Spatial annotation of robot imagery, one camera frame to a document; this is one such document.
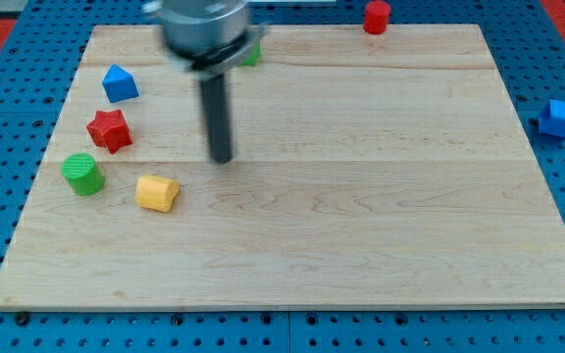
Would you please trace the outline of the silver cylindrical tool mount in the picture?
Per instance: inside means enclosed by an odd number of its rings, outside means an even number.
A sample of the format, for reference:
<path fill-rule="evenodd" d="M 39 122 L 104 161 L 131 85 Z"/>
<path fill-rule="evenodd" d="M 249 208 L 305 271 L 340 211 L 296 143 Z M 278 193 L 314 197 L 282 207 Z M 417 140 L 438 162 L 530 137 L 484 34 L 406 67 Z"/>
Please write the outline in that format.
<path fill-rule="evenodd" d="M 254 25 L 245 0 L 153 0 L 141 12 L 160 21 L 168 51 L 202 77 L 240 66 L 268 34 Z"/>

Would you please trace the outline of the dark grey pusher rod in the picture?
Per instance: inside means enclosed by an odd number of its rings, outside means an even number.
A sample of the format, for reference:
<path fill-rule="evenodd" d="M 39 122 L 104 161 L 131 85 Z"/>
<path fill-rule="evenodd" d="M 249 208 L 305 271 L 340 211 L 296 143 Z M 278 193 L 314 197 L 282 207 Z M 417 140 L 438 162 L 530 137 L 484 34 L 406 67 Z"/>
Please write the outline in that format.
<path fill-rule="evenodd" d="M 233 156 L 226 76 L 202 77 L 198 84 L 210 158 L 226 164 Z"/>

